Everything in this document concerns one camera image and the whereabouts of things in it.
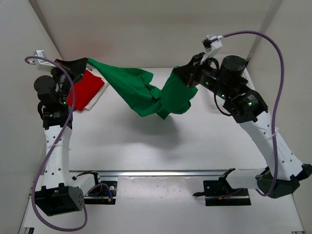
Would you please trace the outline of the white t shirt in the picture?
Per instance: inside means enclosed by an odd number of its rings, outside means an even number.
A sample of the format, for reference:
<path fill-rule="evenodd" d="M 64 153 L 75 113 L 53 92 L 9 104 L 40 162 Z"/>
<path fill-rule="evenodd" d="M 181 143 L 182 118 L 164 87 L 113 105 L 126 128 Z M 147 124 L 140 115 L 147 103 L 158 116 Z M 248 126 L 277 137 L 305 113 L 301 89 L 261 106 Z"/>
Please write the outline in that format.
<path fill-rule="evenodd" d="M 95 69 L 95 68 L 87 69 L 87 71 L 89 71 L 94 76 L 101 78 L 101 80 L 104 82 L 104 85 L 100 88 L 100 90 L 97 92 L 97 94 L 89 101 L 89 103 L 83 109 L 85 111 L 90 111 L 93 108 L 93 106 L 97 103 L 99 98 L 102 96 L 105 89 L 109 86 L 109 83 L 105 79 L 105 77 L 100 74 L 100 72 L 97 69 Z"/>

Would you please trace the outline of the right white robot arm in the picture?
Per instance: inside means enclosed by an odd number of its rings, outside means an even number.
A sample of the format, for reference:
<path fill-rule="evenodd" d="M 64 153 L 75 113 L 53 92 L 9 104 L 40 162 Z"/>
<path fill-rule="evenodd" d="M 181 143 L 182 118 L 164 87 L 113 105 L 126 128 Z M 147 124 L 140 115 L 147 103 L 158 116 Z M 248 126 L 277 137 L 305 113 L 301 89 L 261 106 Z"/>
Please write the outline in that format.
<path fill-rule="evenodd" d="M 247 132 L 263 155 L 267 166 L 259 169 L 229 169 L 219 178 L 217 194 L 224 197 L 239 189 L 255 189 L 270 198 L 294 193 L 300 181 L 312 174 L 312 166 L 304 164 L 290 150 L 272 124 L 268 106 L 261 95 L 248 86 L 243 77 L 245 60 L 239 56 L 226 56 L 222 63 L 204 53 L 173 69 L 188 88 L 202 85 L 224 100 L 223 107 L 236 123 Z"/>

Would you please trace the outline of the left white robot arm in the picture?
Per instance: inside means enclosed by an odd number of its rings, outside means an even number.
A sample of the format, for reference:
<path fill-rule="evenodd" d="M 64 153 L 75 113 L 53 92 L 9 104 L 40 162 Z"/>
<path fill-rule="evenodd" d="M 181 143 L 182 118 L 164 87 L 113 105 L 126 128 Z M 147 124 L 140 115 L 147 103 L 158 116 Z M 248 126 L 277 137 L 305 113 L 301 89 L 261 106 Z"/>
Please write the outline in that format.
<path fill-rule="evenodd" d="M 67 104 L 72 82 L 82 80 L 87 58 L 73 61 L 57 59 L 63 69 L 52 68 L 50 75 L 37 78 L 34 89 L 39 98 L 40 117 L 46 136 L 46 151 L 50 153 L 44 168 L 35 204 L 47 215 L 54 216 L 82 210 L 84 196 L 97 195 L 102 190 L 101 181 L 92 174 L 77 175 L 69 171 L 69 143 L 72 134 L 71 107 Z"/>

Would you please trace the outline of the red t shirt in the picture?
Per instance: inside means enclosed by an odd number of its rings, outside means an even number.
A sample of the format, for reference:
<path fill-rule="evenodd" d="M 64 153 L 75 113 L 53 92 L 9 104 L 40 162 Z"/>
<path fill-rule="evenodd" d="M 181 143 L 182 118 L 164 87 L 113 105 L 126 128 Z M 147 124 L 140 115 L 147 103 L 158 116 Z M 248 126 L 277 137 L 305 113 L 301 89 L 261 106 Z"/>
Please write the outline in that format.
<path fill-rule="evenodd" d="M 96 96 L 105 82 L 90 71 L 86 70 L 80 82 L 74 83 L 76 101 L 74 110 L 83 111 L 89 102 Z"/>

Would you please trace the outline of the green t shirt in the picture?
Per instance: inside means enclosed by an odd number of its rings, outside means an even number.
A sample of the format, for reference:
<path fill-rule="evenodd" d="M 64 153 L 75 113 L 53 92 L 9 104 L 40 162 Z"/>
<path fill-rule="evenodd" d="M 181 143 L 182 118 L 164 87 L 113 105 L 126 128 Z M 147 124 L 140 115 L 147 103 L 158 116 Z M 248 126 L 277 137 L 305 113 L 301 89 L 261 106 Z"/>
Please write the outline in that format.
<path fill-rule="evenodd" d="M 191 107 L 198 89 L 188 88 L 171 72 L 162 89 L 151 84 L 154 74 L 139 68 L 107 65 L 89 58 L 88 64 L 97 69 L 119 96 L 140 117 L 157 114 L 165 119 L 169 114 L 181 115 Z"/>

